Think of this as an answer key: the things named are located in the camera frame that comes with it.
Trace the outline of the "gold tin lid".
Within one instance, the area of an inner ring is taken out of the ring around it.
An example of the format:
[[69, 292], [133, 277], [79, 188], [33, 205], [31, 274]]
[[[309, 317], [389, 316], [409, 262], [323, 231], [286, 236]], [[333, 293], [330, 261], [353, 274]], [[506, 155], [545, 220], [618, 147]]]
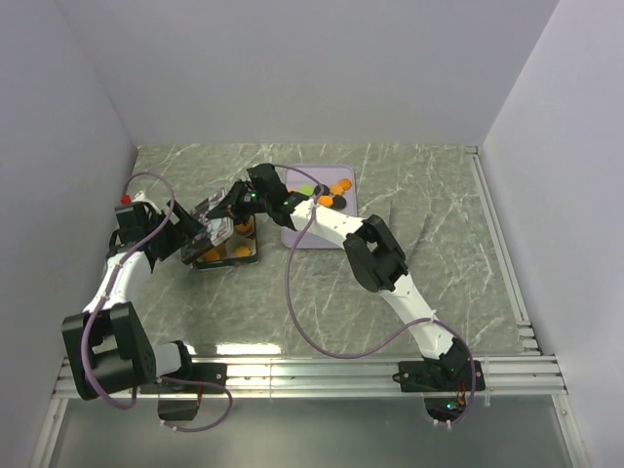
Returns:
[[234, 233], [234, 221], [227, 215], [209, 217], [210, 212], [226, 198], [227, 193], [225, 188], [220, 188], [191, 211], [190, 215], [201, 224], [201, 229], [180, 249], [183, 264], [189, 265], [214, 248], [219, 248]]

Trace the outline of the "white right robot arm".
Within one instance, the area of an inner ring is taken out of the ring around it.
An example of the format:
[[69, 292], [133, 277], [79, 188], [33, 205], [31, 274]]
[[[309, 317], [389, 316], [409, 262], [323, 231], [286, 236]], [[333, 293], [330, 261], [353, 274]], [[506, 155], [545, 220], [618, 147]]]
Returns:
[[322, 205], [318, 195], [290, 192], [276, 167], [263, 163], [248, 169], [247, 180], [238, 180], [224, 202], [225, 213], [241, 224], [257, 214], [268, 215], [302, 239], [314, 234], [341, 248], [357, 283], [364, 290], [382, 297], [404, 324], [381, 344], [359, 354], [336, 354], [316, 343], [296, 317], [291, 298], [290, 275], [293, 254], [285, 267], [286, 303], [292, 322], [301, 337], [316, 351], [335, 359], [355, 360], [369, 356], [390, 344], [401, 333], [411, 332], [421, 356], [425, 373], [441, 389], [459, 382], [465, 370], [475, 379], [476, 363], [466, 342], [441, 322], [426, 302], [407, 264], [407, 256], [385, 221], [371, 215], [352, 216]]

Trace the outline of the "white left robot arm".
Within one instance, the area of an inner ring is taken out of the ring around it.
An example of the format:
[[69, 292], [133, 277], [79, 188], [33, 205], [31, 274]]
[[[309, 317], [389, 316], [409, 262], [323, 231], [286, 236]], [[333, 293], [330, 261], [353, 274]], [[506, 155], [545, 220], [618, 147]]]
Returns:
[[186, 345], [180, 340], [152, 345], [133, 305], [156, 263], [199, 232], [199, 222], [178, 202], [170, 200], [167, 206], [161, 212], [149, 202], [122, 198], [97, 293], [82, 312], [63, 319], [67, 359], [85, 401], [102, 398], [125, 410], [130, 405], [112, 400], [112, 394], [135, 392], [160, 377], [176, 392], [195, 382], [196, 368]]

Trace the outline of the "orange dotted round cookie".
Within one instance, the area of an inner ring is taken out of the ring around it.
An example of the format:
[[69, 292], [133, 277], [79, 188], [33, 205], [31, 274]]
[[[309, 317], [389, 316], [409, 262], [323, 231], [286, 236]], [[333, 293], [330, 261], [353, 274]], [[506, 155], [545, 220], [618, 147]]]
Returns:
[[250, 235], [254, 231], [254, 222], [250, 220], [248, 223], [238, 224], [235, 226], [235, 230], [241, 235]]

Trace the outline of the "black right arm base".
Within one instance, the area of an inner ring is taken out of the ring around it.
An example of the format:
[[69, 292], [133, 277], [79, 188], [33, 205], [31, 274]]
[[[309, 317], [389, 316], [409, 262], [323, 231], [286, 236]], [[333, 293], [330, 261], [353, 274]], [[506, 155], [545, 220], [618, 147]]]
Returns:
[[392, 380], [402, 393], [422, 394], [427, 415], [447, 427], [462, 420], [474, 393], [486, 390], [483, 367], [476, 360], [466, 362], [455, 376], [431, 360], [402, 361]]

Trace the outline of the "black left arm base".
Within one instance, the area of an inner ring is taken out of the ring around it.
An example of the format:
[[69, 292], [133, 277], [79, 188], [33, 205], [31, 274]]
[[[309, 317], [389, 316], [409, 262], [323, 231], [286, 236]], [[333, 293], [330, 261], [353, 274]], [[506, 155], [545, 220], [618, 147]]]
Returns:
[[198, 416], [205, 395], [225, 394], [226, 378], [227, 365], [224, 363], [193, 364], [189, 374], [175, 375], [175, 379], [189, 380], [192, 384], [151, 383], [141, 386], [138, 393], [157, 398], [157, 413], [164, 421], [186, 423]]

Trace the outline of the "orange fish cookie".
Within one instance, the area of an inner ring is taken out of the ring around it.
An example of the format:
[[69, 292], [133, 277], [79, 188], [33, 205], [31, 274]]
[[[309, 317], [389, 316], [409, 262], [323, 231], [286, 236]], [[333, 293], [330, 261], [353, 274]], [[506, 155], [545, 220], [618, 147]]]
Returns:
[[217, 249], [212, 249], [201, 256], [201, 260], [205, 262], [214, 262], [221, 260], [221, 254]]

